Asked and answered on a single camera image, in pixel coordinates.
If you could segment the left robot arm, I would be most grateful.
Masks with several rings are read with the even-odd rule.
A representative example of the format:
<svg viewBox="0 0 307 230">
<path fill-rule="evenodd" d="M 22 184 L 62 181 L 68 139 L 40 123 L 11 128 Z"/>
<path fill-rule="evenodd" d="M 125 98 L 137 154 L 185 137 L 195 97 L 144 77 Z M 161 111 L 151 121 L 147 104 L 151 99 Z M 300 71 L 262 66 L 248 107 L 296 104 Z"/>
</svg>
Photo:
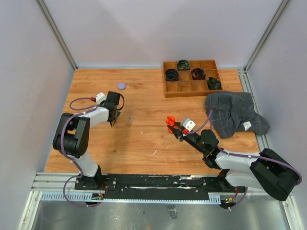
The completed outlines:
<svg viewBox="0 0 307 230">
<path fill-rule="evenodd" d="M 125 103 L 118 92 L 100 92 L 71 101 L 69 107 L 76 113 L 61 115 L 52 146 L 77 167 L 75 189 L 97 190 L 102 186 L 101 168 L 88 152 L 90 129 L 104 122 L 113 126 L 124 107 L 119 106 L 120 101 Z"/>
</svg>

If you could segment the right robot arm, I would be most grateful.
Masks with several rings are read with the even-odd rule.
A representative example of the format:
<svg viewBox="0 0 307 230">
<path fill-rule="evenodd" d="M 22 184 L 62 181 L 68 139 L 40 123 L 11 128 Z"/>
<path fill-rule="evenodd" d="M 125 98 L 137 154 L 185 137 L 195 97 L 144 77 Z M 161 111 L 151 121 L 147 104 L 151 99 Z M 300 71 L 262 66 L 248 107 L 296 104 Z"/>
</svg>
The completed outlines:
<svg viewBox="0 0 307 230">
<path fill-rule="evenodd" d="M 293 188 L 302 182 L 301 174 L 275 151 L 265 148 L 260 153 L 231 152 L 218 146 L 219 140 L 210 129 L 198 134 L 193 130 L 195 123 L 166 122 L 168 130 L 179 141 L 185 141 L 203 154 L 204 163 L 212 169 L 219 169 L 218 188 L 224 192 L 243 186 L 261 189 L 279 201 L 285 201 Z"/>
</svg>

